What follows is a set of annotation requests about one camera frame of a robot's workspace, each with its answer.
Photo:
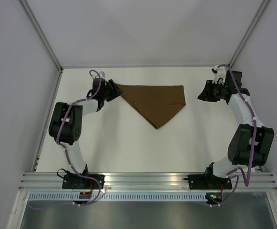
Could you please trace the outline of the brown cloth napkin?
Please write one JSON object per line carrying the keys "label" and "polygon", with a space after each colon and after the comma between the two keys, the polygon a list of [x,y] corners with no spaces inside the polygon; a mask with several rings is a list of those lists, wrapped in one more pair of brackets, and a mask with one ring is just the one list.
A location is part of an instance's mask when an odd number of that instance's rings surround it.
{"label": "brown cloth napkin", "polygon": [[121,97],[153,128],[159,129],[186,105],[182,85],[117,85]]}

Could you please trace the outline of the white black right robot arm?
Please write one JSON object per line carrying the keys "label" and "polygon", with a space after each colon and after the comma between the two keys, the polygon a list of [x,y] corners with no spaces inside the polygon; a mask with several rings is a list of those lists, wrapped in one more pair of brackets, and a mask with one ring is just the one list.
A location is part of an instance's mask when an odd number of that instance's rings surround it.
{"label": "white black right robot arm", "polygon": [[206,102],[224,100],[233,111],[238,128],[228,146],[227,156],[210,165],[212,172],[204,175],[203,182],[206,187],[215,188],[221,178],[240,171],[247,186],[252,169],[266,163],[275,133],[256,115],[250,92],[242,87],[241,72],[232,71],[225,65],[215,66],[212,72],[214,79],[206,81],[198,99]]}

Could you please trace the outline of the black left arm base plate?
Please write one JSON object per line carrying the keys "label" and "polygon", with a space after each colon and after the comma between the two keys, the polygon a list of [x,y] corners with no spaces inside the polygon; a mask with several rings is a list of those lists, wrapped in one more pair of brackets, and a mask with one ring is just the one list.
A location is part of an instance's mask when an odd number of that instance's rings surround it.
{"label": "black left arm base plate", "polygon": [[103,174],[89,174],[92,179],[82,178],[76,174],[66,174],[63,178],[62,189],[89,189],[99,190],[103,189],[104,178]]}

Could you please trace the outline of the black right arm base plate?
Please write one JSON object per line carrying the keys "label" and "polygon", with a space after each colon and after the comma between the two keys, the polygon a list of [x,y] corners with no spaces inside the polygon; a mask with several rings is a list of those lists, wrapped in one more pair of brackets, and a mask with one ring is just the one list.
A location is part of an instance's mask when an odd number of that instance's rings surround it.
{"label": "black right arm base plate", "polygon": [[189,184],[190,190],[231,190],[232,183],[228,178],[221,178],[202,174],[188,175],[184,178]]}

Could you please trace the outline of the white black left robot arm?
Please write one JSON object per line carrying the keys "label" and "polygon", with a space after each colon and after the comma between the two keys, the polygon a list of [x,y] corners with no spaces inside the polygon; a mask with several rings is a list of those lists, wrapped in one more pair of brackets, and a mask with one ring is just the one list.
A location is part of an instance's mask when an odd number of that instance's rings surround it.
{"label": "white black left robot arm", "polygon": [[105,102],[121,96],[123,93],[112,80],[94,79],[92,89],[83,99],[70,104],[57,102],[49,125],[49,135],[65,153],[67,171],[75,174],[73,183],[80,189],[88,187],[87,163],[82,157],[79,138],[82,134],[82,119],[85,115],[100,111]]}

